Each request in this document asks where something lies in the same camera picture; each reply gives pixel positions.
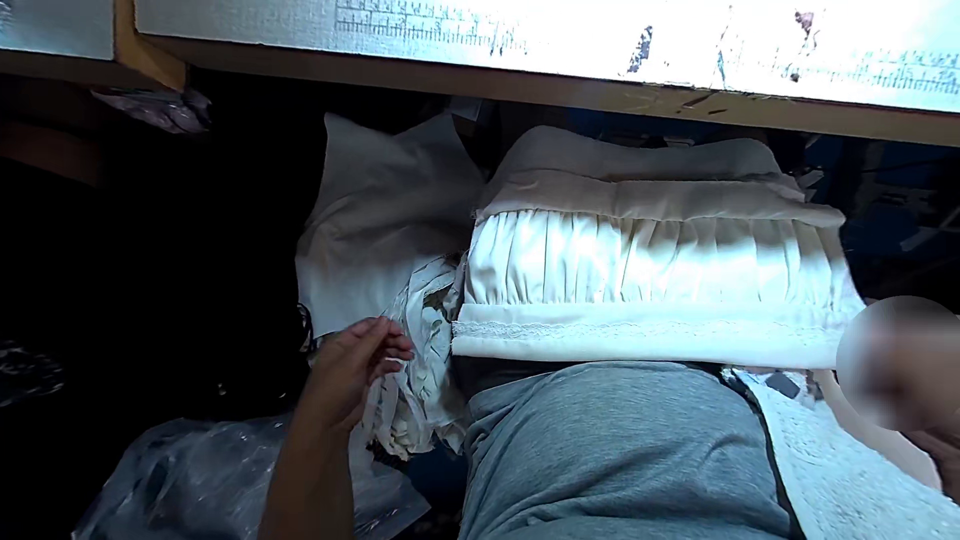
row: hand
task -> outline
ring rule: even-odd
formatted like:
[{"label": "hand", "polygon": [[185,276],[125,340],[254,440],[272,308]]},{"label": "hand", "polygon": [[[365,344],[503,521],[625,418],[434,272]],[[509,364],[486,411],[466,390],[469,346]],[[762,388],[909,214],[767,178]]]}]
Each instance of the hand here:
[{"label": "hand", "polygon": [[298,409],[319,418],[320,429],[349,433],[363,417],[370,385],[413,359],[413,341],[386,317],[364,319],[325,341],[316,353]]}]

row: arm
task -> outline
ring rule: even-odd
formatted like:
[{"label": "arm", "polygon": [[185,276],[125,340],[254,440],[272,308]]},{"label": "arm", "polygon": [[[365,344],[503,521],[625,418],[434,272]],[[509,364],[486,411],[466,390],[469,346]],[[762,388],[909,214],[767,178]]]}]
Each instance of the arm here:
[{"label": "arm", "polygon": [[280,450],[260,521],[260,540],[353,537],[347,445],[370,384],[411,359],[397,323],[365,319],[324,344]]}]

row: plastic bag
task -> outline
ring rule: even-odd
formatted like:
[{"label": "plastic bag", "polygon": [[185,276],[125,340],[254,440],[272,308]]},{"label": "plastic bag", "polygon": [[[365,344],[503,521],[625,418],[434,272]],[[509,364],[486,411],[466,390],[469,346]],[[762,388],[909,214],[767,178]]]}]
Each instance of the plastic bag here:
[{"label": "plastic bag", "polygon": [[[71,535],[75,540],[253,540],[289,415],[248,422],[174,420],[127,448]],[[430,508],[402,473],[350,438],[354,535],[388,540]]]}]

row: grey sweatpants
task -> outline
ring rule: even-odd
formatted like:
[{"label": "grey sweatpants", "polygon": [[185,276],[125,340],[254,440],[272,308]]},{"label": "grey sweatpants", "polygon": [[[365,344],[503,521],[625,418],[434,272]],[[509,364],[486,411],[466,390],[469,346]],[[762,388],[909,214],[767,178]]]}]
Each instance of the grey sweatpants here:
[{"label": "grey sweatpants", "polygon": [[460,538],[783,538],[763,426],[716,377],[610,361],[469,402]]}]

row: lace trim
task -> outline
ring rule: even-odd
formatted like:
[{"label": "lace trim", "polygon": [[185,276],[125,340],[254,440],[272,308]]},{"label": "lace trim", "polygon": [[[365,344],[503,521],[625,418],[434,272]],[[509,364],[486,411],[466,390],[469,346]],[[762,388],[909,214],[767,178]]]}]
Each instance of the lace trim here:
[{"label": "lace trim", "polygon": [[825,336],[835,334],[839,339],[842,332],[822,327],[796,327],[777,322],[748,321],[710,321],[708,323],[686,323],[683,321],[662,321],[658,323],[499,323],[494,321],[456,321],[453,323],[454,337],[482,337],[502,340],[541,340],[570,337],[590,337],[593,339],[622,337],[652,337],[665,334],[682,334],[685,337],[711,337],[718,333],[751,333],[767,335],[773,333],[776,338],[795,338],[802,341],[822,341]]}]

